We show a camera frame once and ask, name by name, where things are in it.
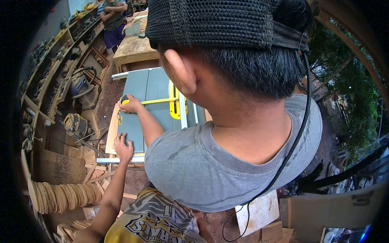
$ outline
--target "blue shorts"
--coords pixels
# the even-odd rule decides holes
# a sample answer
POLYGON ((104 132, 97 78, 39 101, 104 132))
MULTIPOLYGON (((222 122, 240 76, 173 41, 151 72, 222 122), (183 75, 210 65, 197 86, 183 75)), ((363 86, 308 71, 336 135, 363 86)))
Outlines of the blue shorts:
POLYGON ((103 31, 104 42, 105 42, 107 49, 111 49, 114 46, 120 44, 120 42, 126 36, 125 34, 121 33, 123 28, 124 28, 124 24, 121 24, 119 27, 117 27, 114 30, 110 30, 110 31, 104 30, 103 31))

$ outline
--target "wooden workbench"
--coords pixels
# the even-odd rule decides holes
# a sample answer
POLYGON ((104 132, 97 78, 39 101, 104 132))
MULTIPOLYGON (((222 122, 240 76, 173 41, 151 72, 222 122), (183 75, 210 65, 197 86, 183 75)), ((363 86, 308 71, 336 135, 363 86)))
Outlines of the wooden workbench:
POLYGON ((147 37, 126 36, 114 55, 117 73, 123 72, 124 64, 154 59, 159 59, 159 53, 150 47, 147 37))
MULTIPOLYGON (((140 21, 142 23, 141 32, 144 32, 148 13, 148 11, 142 11, 128 17, 126 26, 131 26, 132 23, 140 21)), ((117 73, 127 71, 123 66, 125 64, 155 59, 159 59, 159 53, 150 47, 149 39, 147 37, 142 39, 138 36, 124 37, 114 55, 117 73)))

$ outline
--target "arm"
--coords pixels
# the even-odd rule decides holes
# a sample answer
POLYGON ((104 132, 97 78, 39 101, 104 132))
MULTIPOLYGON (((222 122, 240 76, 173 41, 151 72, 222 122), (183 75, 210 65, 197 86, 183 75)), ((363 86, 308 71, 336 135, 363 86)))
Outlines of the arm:
POLYGON ((105 7, 105 12, 124 12, 127 11, 127 4, 125 2, 118 3, 117 7, 105 7))
POLYGON ((194 215, 196 216, 197 226, 199 230, 199 235, 204 238, 207 243, 215 243, 214 239, 212 238, 211 234, 209 233, 205 221, 204 221, 204 213, 201 211, 194 212, 194 215))
POLYGON ((116 216, 119 214, 120 205, 123 199, 127 165, 134 151, 130 140, 127 141, 129 146, 125 145, 124 139, 126 135, 126 133, 123 135, 120 133, 115 138, 114 146, 120 159, 120 163, 115 174, 112 176, 111 183, 105 190, 103 198, 100 201, 100 209, 93 219, 92 224, 77 234, 73 241, 74 243, 99 242, 105 237, 109 228, 115 222, 116 216))
POLYGON ((99 18, 101 19, 101 21, 106 22, 106 21, 107 21, 108 19, 110 19, 114 14, 115 14, 114 11, 109 12, 109 13, 102 12, 101 14, 99 14, 99 18))
POLYGON ((122 112, 137 113, 142 126, 143 137, 146 145, 150 144, 159 136, 165 132, 159 122, 153 117, 153 115, 132 95, 128 94, 127 98, 130 100, 127 104, 122 105, 119 103, 119 108, 122 112))

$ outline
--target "tree foliage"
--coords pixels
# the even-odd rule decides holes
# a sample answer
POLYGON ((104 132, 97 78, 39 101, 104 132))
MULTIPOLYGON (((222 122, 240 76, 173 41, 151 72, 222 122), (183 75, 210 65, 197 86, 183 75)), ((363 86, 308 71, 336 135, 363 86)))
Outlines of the tree foliage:
MULTIPOLYGON (((349 32, 332 22, 357 43, 349 32)), ((311 70, 319 81, 326 80, 353 55, 351 49, 336 34, 318 21, 308 35, 308 59, 311 70)), ((341 146, 349 152, 349 162, 357 163, 368 149, 376 146, 379 99, 376 86, 358 58, 354 58, 335 76, 331 85, 327 86, 330 93, 338 91, 340 97, 346 101, 346 119, 341 121, 341 146)))

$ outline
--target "neck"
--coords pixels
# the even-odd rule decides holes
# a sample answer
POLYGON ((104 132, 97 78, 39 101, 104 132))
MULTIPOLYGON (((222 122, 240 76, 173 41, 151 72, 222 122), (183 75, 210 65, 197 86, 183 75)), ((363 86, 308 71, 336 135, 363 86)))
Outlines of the neck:
POLYGON ((210 107, 217 144, 239 159, 263 164, 282 148, 291 132, 284 100, 245 100, 210 107))

